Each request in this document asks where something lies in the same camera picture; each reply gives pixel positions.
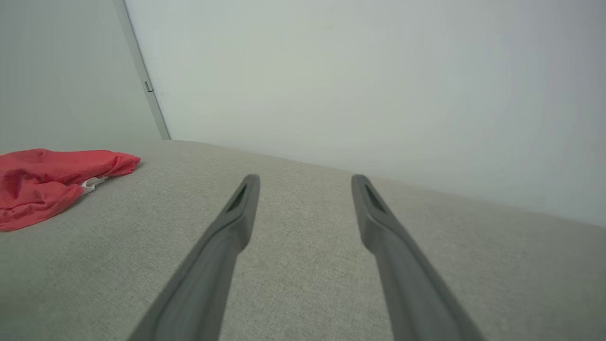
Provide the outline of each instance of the gray upholstered cushion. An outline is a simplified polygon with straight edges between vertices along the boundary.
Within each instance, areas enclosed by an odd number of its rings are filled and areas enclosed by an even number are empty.
[[[133,174],[0,234],[1,337],[126,339],[257,173],[255,229],[222,340],[391,339],[351,173],[183,141],[133,149],[143,159]],[[488,339],[606,339],[606,229],[371,179]]]

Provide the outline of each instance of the gray plastic arm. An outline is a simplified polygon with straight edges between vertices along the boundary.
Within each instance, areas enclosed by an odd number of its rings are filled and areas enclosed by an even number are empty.
[[[362,242],[379,267],[394,339],[483,340],[370,180],[354,175],[351,190]]]
[[[244,178],[131,335],[131,341],[214,341],[234,265],[253,232],[257,175]]]

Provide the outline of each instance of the red cloth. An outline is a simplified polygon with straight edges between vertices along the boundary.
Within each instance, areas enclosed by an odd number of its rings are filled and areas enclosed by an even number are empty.
[[[109,150],[32,149],[0,155],[0,231],[21,229],[59,214],[82,194],[82,182],[130,174],[139,161],[134,155]]]

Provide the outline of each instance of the white wall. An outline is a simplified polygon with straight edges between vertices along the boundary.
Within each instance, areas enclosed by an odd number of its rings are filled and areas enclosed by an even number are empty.
[[[0,153],[160,140],[114,3],[0,0]]]
[[[603,0],[127,0],[174,139],[606,226]]]

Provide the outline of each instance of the red towel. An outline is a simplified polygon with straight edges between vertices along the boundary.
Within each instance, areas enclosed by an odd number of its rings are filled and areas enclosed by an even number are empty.
[[[130,174],[140,160],[109,150],[32,149],[0,155],[0,231],[21,229],[59,214],[82,194],[82,182]]]

